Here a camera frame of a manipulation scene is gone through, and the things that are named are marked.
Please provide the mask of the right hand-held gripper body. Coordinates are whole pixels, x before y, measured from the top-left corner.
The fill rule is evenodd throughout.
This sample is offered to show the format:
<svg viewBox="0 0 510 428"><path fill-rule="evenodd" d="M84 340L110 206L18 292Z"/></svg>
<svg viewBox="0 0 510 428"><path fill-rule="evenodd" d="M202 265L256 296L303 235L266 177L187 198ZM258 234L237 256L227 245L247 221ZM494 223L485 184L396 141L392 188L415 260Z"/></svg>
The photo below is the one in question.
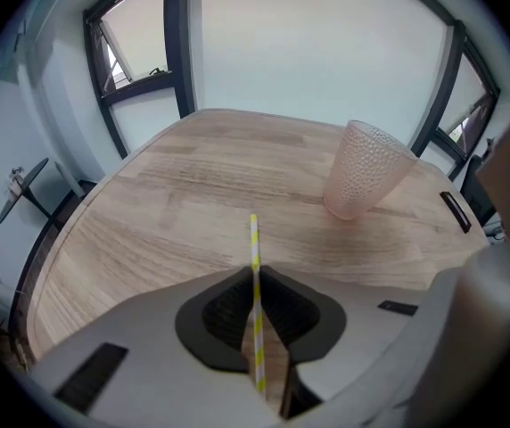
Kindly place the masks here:
<svg viewBox="0 0 510 428"><path fill-rule="evenodd" d="M448 318L404 428L510 428L510 127L478 178L506 239L462 266Z"/></svg>

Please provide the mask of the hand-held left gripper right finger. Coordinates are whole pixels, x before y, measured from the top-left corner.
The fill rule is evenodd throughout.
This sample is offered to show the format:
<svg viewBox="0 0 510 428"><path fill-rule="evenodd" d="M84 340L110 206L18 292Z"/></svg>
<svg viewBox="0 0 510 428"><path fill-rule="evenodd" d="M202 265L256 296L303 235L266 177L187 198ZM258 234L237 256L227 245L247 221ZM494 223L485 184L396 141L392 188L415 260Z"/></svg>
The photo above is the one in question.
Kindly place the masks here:
<svg viewBox="0 0 510 428"><path fill-rule="evenodd" d="M421 290L260 270L262 307L288 354L281 416L334 400L358 382L419 309Z"/></svg>

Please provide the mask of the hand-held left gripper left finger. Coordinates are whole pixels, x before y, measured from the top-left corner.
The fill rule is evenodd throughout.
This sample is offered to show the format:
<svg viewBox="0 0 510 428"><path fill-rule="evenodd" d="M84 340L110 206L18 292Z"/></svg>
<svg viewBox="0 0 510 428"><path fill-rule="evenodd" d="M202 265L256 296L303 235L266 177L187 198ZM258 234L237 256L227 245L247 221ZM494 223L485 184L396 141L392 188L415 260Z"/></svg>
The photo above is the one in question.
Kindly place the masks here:
<svg viewBox="0 0 510 428"><path fill-rule="evenodd" d="M75 428L268 428L249 377L249 267L122 301L47 352L31 380Z"/></svg>

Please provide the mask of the yellow white striped straw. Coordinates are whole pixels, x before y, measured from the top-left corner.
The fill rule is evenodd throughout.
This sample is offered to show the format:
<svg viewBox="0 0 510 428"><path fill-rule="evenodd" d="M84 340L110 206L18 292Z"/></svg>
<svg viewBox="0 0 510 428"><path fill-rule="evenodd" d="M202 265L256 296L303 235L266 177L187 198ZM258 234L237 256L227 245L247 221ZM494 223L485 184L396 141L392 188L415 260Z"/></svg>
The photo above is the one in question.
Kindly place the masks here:
<svg viewBox="0 0 510 428"><path fill-rule="evenodd" d="M267 398L265 351L263 337L263 312L260 288L260 251L259 251L259 222L256 214L251 214L251 270L253 274L253 341L255 357L255 385L263 399Z"/></svg>

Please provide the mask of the pink dimpled translucent cup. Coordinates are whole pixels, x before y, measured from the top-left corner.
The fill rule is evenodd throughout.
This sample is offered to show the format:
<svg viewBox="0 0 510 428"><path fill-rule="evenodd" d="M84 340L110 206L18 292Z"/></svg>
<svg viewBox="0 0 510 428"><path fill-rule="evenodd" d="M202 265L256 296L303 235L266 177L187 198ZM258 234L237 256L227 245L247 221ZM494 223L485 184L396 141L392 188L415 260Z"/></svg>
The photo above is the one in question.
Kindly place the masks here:
<svg viewBox="0 0 510 428"><path fill-rule="evenodd" d="M356 218L388 195L416 163L417 157L393 136L351 120L325 182L325 206L338 218Z"/></svg>

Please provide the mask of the black framed picture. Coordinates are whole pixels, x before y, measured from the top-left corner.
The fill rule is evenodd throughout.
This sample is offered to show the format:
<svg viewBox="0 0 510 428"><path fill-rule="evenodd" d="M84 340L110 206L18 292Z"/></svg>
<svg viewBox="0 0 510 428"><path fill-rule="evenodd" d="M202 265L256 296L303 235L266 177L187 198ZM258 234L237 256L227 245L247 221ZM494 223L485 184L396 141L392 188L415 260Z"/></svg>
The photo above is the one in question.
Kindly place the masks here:
<svg viewBox="0 0 510 428"><path fill-rule="evenodd" d="M449 191L440 192L440 198L448 206L448 209L456 219L462 231L467 234L470 231L472 224L452 193Z"/></svg>

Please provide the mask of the black office chair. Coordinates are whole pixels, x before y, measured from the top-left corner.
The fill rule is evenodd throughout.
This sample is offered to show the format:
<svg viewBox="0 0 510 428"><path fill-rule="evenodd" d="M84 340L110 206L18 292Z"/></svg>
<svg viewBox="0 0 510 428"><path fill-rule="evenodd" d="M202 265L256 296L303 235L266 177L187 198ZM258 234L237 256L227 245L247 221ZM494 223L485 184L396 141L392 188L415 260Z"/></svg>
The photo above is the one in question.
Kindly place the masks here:
<svg viewBox="0 0 510 428"><path fill-rule="evenodd" d="M486 161L494 145L493 138L487 138L487 147L483 155L473 155L467 163L465 179L461 186L460 193L473 211L481 226L485 226L496 213L488 194L481 185L477 170Z"/></svg>

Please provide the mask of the round black side table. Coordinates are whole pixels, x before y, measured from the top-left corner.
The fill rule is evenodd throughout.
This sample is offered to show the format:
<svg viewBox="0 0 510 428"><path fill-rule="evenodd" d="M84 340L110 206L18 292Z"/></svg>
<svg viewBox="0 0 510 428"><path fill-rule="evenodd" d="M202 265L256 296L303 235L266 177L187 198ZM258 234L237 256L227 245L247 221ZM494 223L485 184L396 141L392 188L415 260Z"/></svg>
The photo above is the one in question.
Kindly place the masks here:
<svg viewBox="0 0 510 428"><path fill-rule="evenodd" d="M15 201L10 201L9 199L5 202L4 206L0 211L0 225L4 222L7 216L10 214L12 209L18 203L21 198L25 198L28 202L30 202L35 208L37 208L48 220L48 223L59 231L62 230L64 224L57 218L56 215L49 213L46 208L39 202L37 197L33 194L30 189L31 183L38 177L43 168L48 163L49 159L42 159L37 165L35 165L31 171L24 177L24 186L22 195Z"/></svg>

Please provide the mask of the black framed tilting window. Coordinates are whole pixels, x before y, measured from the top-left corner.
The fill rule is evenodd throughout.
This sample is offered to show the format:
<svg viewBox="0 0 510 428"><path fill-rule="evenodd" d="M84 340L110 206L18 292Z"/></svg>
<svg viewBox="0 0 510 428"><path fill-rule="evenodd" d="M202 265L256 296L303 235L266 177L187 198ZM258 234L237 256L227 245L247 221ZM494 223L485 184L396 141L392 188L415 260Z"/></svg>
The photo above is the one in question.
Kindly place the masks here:
<svg viewBox="0 0 510 428"><path fill-rule="evenodd" d="M410 149L455 180L489 124L500 89L464 23L446 28L435 86Z"/></svg>
<svg viewBox="0 0 510 428"><path fill-rule="evenodd" d="M89 69L104 106L172 88L181 117L195 112L189 0L98 0L85 10Z"/></svg>

